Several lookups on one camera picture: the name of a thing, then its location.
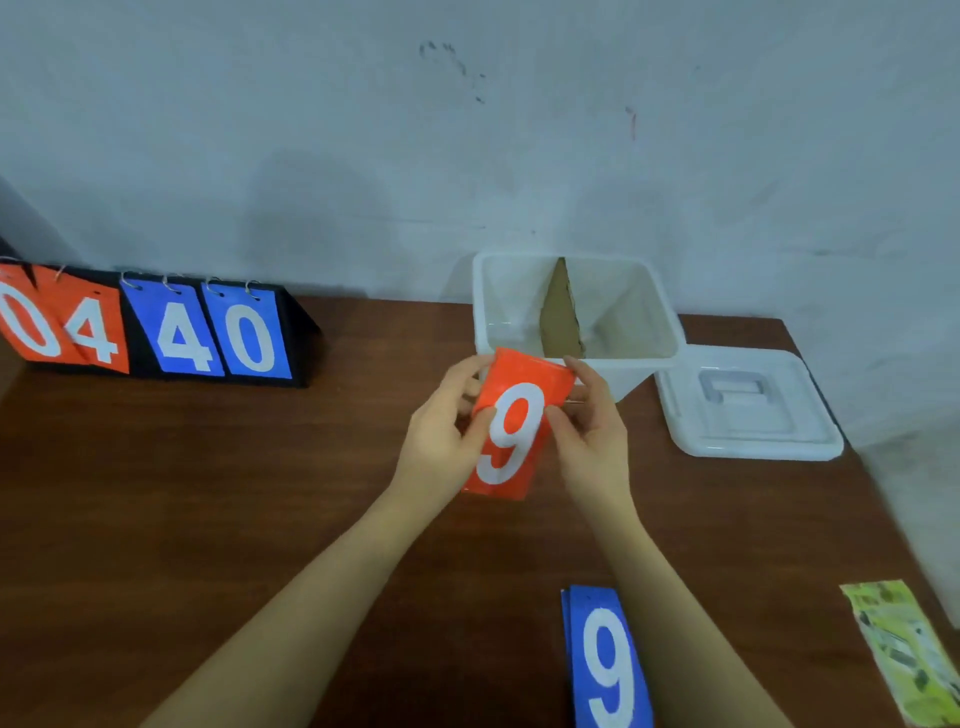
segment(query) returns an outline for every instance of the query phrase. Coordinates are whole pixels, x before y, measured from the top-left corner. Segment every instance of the white lid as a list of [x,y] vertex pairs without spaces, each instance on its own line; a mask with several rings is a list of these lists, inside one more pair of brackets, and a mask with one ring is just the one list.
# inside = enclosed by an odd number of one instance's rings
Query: white lid
[[657,372],[670,436],[698,457],[831,460],[843,436],[791,352],[688,345]]

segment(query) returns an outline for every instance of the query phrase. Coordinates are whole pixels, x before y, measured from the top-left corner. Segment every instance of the person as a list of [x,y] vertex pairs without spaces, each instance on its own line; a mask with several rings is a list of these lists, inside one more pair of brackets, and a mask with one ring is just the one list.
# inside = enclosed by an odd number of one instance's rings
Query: person
[[[410,418],[390,485],[146,719],[144,728],[301,728],[400,558],[457,495],[494,411],[456,427],[491,356],[447,371]],[[577,403],[546,409],[561,473],[610,562],[655,715],[671,728],[780,728],[789,720],[760,686],[640,523],[630,492],[627,428],[607,382],[565,360]]]

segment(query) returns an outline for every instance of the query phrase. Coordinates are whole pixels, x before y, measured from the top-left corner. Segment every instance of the forearm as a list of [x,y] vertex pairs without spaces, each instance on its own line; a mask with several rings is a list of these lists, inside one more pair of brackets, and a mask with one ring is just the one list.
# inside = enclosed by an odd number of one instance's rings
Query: forearm
[[349,531],[279,592],[143,724],[299,728],[350,641],[432,514],[387,489]]
[[790,726],[647,535],[634,508],[605,509],[588,519],[616,577],[664,725]]

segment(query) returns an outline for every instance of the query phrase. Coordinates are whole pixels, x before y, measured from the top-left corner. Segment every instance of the yellow green wrapper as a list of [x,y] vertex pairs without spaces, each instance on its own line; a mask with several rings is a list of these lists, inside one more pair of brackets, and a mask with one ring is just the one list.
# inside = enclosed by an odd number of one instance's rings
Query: yellow green wrapper
[[856,623],[907,725],[960,725],[960,676],[902,581],[844,584]]

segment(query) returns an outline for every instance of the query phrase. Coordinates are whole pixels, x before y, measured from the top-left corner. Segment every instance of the brown tabletop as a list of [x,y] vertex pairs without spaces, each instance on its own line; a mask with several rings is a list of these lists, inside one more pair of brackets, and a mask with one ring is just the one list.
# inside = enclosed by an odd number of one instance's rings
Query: brown tabletop
[[[307,390],[15,383],[0,406],[0,724],[136,724],[360,516],[411,412],[472,353],[469,306],[302,302],[327,339]],[[780,321],[683,321],[691,343],[795,351]],[[640,516],[796,725],[901,726],[838,585],[903,578],[954,654],[957,640],[857,455],[690,457],[653,379],[620,409]],[[548,449],[526,501],[458,496],[414,544],[315,724],[572,725],[570,584],[612,581]]]

